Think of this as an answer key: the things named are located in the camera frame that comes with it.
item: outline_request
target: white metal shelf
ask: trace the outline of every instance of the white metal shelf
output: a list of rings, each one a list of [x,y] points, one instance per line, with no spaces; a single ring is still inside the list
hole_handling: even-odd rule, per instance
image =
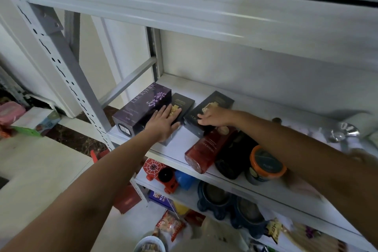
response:
[[[28,0],[378,71],[378,8],[314,0]]]
[[[284,121],[287,119],[292,120],[309,128],[328,127],[335,122],[334,120],[309,112],[239,95],[168,74],[163,74],[158,83],[171,88],[172,92],[178,92],[194,99],[196,104],[203,101],[214,90],[218,90],[235,100],[234,109],[248,111],[265,119],[280,117]],[[128,140],[117,127],[113,127],[108,135],[111,141],[117,144],[122,144]],[[147,157],[226,191],[262,204],[291,218],[293,221],[314,227],[358,248],[367,251],[376,251],[328,201],[294,193],[280,179],[270,181],[262,186],[254,186],[245,179],[243,174],[234,181],[225,178],[214,165],[204,174],[196,173],[186,163],[184,154],[197,140],[198,137],[189,132],[185,127],[180,128],[167,147],[155,144],[147,153]]]
[[[188,191],[182,189],[181,187],[178,187],[177,190],[173,194],[167,194],[164,191],[163,184],[159,183],[156,179],[152,181],[148,181],[146,179],[146,175],[147,174],[145,173],[145,171],[141,169],[140,172],[135,177],[135,182],[173,201],[179,202],[182,205],[185,205],[186,207],[205,215],[206,217],[210,217],[211,219],[218,221],[215,219],[214,214],[211,211],[201,212],[199,211],[197,207],[197,202],[199,199],[198,193],[197,193],[197,187],[198,187],[199,181],[194,182]],[[231,225],[229,215],[221,222]],[[251,238],[248,230],[246,229],[240,229],[240,233],[242,234],[245,240],[248,240]],[[292,244],[290,240],[288,240],[287,237],[283,233],[280,235],[278,245],[273,241],[273,239],[267,236],[262,236],[260,239],[258,239],[258,241],[260,241],[261,243],[265,245],[270,246],[271,248],[275,249],[277,252],[301,252],[301,250],[298,249],[294,244]]]

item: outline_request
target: floor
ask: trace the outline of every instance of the floor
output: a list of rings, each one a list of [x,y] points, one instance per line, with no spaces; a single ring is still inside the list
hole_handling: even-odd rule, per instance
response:
[[[0,190],[0,247],[92,165],[89,151],[104,148],[99,140],[91,124],[63,118],[48,137],[19,134],[0,141],[0,176],[10,180]],[[133,251],[164,211],[143,201],[125,215],[113,208],[92,251]]]

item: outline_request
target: orange lid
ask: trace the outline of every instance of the orange lid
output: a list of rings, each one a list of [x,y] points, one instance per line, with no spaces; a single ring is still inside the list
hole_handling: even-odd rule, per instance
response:
[[[260,162],[260,165],[259,165],[258,164],[259,161],[256,159],[256,153],[259,152],[259,151],[264,151],[264,153],[267,156],[270,156],[271,158],[274,158],[277,162],[279,162],[274,156],[272,156],[265,149],[263,149],[263,147],[261,145],[255,146],[252,149],[251,155],[249,156],[249,160],[251,162],[251,165],[252,165],[253,169],[256,171],[256,173],[258,175],[260,175],[260,176],[262,176],[264,178],[279,178],[280,176],[282,176],[286,172],[286,166],[283,163],[281,163],[281,162],[279,162],[279,163],[282,164],[282,168],[281,168],[281,170],[279,172],[272,173],[272,172],[268,172],[265,169],[263,169],[260,166],[261,162]]]

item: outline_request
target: black box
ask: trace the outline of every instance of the black box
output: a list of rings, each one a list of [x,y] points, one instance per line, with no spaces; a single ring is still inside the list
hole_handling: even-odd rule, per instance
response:
[[[203,137],[210,131],[214,129],[213,126],[202,126],[198,124],[198,114],[204,114],[205,107],[210,103],[216,102],[217,106],[223,107],[225,109],[230,109],[233,104],[234,100],[223,95],[222,93],[215,91],[209,97],[205,99],[205,101],[201,102],[198,106],[192,109],[187,115],[184,116],[186,121],[185,127],[190,130],[193,134],[197,137]]]
[[[152,83],[116,112],[113,120],[122,133],[133,137],[144,130],[155,110],[161,109],[163,105],[169,105],[171,100],[171,89]]]
[[[188,98],[188,97],[185,97],[183,95],[180,95],[178,93],[174,93],[172,95],[172,110],[171,110],[171,113],[173,113],[174,109],[175,108],[181,108],[182,111],[181,113],[177,116],[177,118],[173,121],[172,124],[176,123],[176,122],[180,122],[181,125],[184,125],[184,116],[190,112],[190,110],[193,108],[194,106],[194,100]],[[173,137],[176,135],[178,130],[176,130],[175,132],[173,132],[172,135],[170,135],[170,137],[168,139],[166,139],[165,141],[161,142],[162,145],[164,146],[167,146],[169,144],[169,142],[173,139]]]

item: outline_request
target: tile floor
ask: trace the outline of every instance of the tile floor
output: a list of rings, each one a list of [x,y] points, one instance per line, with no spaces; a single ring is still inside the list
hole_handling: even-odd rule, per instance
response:
[[[97,138],[92,125],[81,120],[64,120],[62,124]],[[1,140],[0,175],[10,181],[0,190],[0,247],[91,165],[87,155],[48,137],[19,134]],[[139,202],[125,215],[113,208],[92,251],[133,251],[163,213],[163,207],[145,202]]]

